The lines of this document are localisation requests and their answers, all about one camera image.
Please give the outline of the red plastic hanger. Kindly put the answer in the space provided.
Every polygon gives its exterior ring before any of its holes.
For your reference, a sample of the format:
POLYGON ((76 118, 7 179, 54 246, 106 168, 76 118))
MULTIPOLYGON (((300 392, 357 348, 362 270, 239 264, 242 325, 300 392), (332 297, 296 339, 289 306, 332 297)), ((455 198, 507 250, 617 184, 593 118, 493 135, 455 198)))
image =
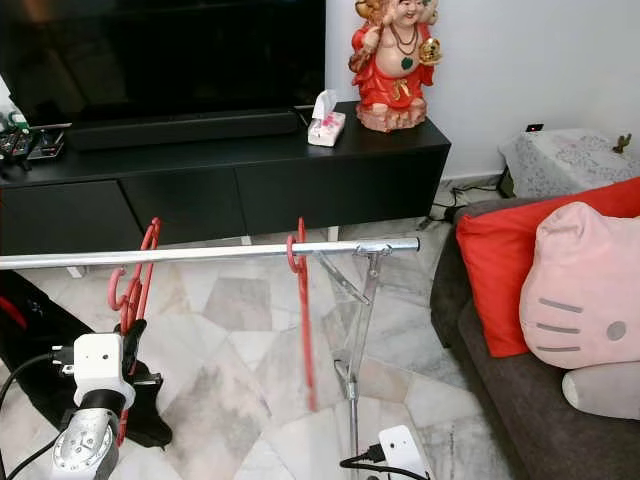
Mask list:
POLYGON ((296 233, 285 239, 285 260, 297 280, 298 300, 300 300, 300 339, 303 374, 305 374, 306 402, 310 412, 317 411, 317 389, 312 348, 312 325, 310 305, 308 305, 308 265, 302 253, 294 251, 294 244, 306 242, 305 219, 297 219, 296 233))

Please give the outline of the black t-shirt with print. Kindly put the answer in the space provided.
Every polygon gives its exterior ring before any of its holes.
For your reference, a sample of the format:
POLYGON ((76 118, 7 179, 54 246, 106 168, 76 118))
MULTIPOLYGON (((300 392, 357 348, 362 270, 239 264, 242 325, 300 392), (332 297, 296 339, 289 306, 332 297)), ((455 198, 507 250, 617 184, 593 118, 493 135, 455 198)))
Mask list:
MULTIPOLYGON (((72 346, 74 339, 91 333, 90 326, 52 301, 37 285, 17 271, 0 273, 0 355, 8 369, 35 358, 36 364, 20 372, 15 384, 50 424, 63 424, 64 413, 74 407, 76 384, 52 365, 55 346, 72 346)), ((173 431, 157 410, 160 388, 134 388, 134 403, 125 421, 125 436, 142 447, 165 447, 173 431)))

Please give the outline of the silver metal clothes rack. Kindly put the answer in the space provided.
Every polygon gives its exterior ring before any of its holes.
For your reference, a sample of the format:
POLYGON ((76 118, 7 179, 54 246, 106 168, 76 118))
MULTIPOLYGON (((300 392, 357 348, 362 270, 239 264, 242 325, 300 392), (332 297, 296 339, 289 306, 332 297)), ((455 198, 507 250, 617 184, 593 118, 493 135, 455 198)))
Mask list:
MULTIPOLYGON (((163 376, 157 410, 173 440, 146 448, 124 435, 108 480, 358 480, 365 468, 340 461, 379 442, 358 424, 357 376, 381 265, 419 247, 416 238, 294 244, 308 265, 316 412, 307 408, 285 243, 4 256, 0 266, 86 268, 82 283, 49 293, 92 332, 113 332, 124 317, 147 321, 138 360, 163 376)), ((1 424, 4 474, 59 431, 12 390, 1 424)), ((49 454, 15 477, 49 480, 49 454)))

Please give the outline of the black tv console cabinet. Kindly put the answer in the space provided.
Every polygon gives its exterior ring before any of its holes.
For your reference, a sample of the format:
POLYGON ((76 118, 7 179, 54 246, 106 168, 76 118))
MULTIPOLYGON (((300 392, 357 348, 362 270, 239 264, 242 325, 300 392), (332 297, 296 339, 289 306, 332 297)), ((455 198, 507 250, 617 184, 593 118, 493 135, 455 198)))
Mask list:
POLYGON ((431 122, 381 133, 349 120, 333 147, 306 133, 81 152, 6 169, 1 251, 133 250, 151 220, 160 242, 257 236, 422 218, 451 142, 431 122))

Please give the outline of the white pink tissue box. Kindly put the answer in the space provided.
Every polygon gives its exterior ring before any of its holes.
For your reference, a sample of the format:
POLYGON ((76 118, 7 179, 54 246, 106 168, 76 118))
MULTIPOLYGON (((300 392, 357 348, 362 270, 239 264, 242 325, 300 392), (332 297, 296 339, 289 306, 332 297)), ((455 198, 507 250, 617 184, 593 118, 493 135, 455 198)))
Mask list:
POLYGON ((337 97, 333 90, 324 90, 316 97, 308 123, 308 145, 332 148, 346 125, 347 115, 337 111, 337 97))

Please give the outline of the black flat television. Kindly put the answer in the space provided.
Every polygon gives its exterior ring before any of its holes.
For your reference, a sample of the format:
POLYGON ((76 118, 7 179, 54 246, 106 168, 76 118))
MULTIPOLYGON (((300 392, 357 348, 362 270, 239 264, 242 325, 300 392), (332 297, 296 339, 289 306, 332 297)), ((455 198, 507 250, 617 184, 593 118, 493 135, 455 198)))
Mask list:
POLYGON ((0 0, 0 69, 36 125, 293 108, 325 81, 326 0, 0 0))

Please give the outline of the red cushion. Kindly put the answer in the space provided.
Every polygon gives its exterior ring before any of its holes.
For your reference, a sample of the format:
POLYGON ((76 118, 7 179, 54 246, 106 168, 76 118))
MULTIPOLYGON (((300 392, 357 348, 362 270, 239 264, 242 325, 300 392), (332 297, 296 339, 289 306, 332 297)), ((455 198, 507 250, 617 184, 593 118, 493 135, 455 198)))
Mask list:
POLYGON ((494 198, 457 212, 454 238, 493 357, 529 352, 518 325, 518 297, 534 260, 535 230, 559 207, 577 201, 611 218, 635 218, 640 216, 640 177, 576 195, 494 198))

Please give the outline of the dark brown fabric sofa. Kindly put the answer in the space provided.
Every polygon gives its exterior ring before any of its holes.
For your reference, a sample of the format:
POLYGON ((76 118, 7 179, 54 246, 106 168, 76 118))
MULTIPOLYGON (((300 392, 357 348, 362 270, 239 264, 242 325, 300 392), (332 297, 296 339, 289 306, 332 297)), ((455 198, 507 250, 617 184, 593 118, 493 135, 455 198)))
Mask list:
POLYGON ((568 369, 525 355, 495 358, 483 334, 460 246, 445 238, 431 289, 431 321, 479 385, 531 480, 640 480, 640 421, 576 410, 564 398, 568 369))

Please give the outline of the red laughing buddha figurine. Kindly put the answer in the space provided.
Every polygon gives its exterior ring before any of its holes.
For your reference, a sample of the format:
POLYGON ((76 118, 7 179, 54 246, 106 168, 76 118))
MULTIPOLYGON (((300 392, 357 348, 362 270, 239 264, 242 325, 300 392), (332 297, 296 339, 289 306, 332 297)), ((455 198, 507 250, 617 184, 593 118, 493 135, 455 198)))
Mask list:
POLYGON ((389 133, 428 119, 422 88, 433 84, 442 46, 431 35, 438 0, 355 0, 364 24, 353 33, 348 67, 360 101, 356 114, 370 131, 389 133))

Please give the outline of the pink cat face cushion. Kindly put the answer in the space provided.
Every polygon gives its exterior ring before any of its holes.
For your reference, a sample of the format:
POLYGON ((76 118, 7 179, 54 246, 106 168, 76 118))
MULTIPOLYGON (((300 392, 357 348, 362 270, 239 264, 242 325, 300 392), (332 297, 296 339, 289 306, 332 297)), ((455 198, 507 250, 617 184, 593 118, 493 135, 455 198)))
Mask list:
POLYGON ((559 369, 640 361, 640 216, 572 202, 541 221, 518 324, 559 369))

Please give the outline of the side table with lace cloth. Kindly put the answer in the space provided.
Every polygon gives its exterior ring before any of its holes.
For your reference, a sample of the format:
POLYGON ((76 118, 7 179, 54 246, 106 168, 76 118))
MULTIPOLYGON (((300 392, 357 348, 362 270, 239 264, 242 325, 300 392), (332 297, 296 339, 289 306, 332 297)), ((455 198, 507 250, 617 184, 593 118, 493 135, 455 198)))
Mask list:
POLYGON ((573 195, 640 177, 640 146, 614 154, 617 138, 590 129, 526 132, 498 150, 516 197, 573 195))

